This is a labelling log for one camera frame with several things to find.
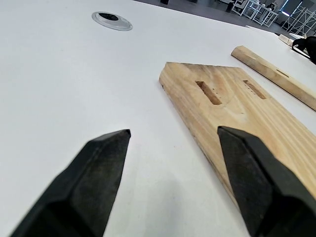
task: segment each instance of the white tabletop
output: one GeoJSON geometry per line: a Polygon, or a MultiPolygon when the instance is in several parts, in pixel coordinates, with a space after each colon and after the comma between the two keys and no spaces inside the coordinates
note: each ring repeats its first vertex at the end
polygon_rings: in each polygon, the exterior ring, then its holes
{"type": "Polygon", "coordinates": [[[105,236],[248,236],[158,82],[167,61],[242,67],[316,133],[314,111],[230,56],[245,45],[316,90],[316,66],[277,38],[131,0],[0,5],[0,236],[86,141],[124,128],[132,137],[105,236]],[[102,27],[95,11],[134,28],[102,27]]]}

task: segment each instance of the wood grain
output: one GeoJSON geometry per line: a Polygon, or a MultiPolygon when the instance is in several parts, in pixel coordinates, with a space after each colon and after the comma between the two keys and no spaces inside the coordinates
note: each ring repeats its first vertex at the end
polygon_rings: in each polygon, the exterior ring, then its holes
{"type": "Polygon", "coordinates": [[[236,204],[217,127],[258,136],[316,198],[316,138],[240,68],[166,63],[159,82],[236,204]]]}
{"type": "Polygon", "coordinates": [[[286,90],[291,95],[302,101],[316,111],[316,93],[299,83],[289,74],[283,72],[259,55],[244,46],[238,46],[232,51],[232,56],[242,61],[273,83],[286,90]]]}

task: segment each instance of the gray floor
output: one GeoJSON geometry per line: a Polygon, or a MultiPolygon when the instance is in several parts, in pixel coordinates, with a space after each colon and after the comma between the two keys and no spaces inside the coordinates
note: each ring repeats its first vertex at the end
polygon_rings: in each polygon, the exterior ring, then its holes
{"type": "Polygon", "coordinates": [[[169,4],[165,5],[160,3],[160,0],[136,0],[156,6],[161,6],[181,12],[186,12],[189,14],[202,16],[218,21],[223,21],[227,23],[231,23],[239,26],[253,26],[265,31],[270,31],[274,33],[283,34],[289,37],[289,34],[286,30],[282,29],[276,23],[272,23],[272,25],[268,28],[265,26],[260,26],[254,21],[242,16],[238,16],[233,12],[226,12],[227,4],[223,3],[219,0],[169,0],[169,4]]]}

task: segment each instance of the mortise hole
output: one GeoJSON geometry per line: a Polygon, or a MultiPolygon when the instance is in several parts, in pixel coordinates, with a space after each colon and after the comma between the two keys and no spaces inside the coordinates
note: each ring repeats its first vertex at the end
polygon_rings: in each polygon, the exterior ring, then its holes
{"type": "Polygon", "coordinates": [[[289,78],[289,76],[287,74],[285,74],[284,72],[281,72],[279,69],[277,69],[277,71],[283,75],[285,75],[287,78],[289,78]]]}
{"type": "Polygon", "coordinates": [[[212,92],[212,90],[206,85],[203,81],[196,81],[197,85],[201,90],[204,92],[204,94],[208,97],[210,102],[212,102],[213,105],[221,105],[222,102],[216,97],[216,95],[212,92]]]}
{"type": "Polygon", "coordinates": [[[255,86],[253,84],[251,84],[248,80],[243,80],[243,82],[249,86],[250,89],[253,90],[253,92],[255,92],[261,99],[265,99],[266,97],[257,89],[255,88],[255,86]]]}

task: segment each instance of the metal shelving rack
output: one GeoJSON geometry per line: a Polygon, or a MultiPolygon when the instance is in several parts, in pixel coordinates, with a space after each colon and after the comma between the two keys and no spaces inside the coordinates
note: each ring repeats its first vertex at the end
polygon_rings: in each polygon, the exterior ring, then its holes
{"type": "Polygon", "coordinates": [[[314,29],[316,25],[315,12],[306,9],[300,18],[292,25],[290,32],[303,36],[308,31],[314,29]]]}
{"type": "Polygon", "coordinates": [[[282,25],[282,28],[286,29],[287,31],[290,31],[290,29],[292,28],[292,26],[294,24],[296,24],[296,22],[298,21],[298,19],[301,18],[301,16],[304,14],[304,12],[306,11],[306,7],[302,7],[301,3],[294,9],[294,11],[292,12],[292,14],[287,18],[287,20],[284,22],[284,24],[282,25]]]}

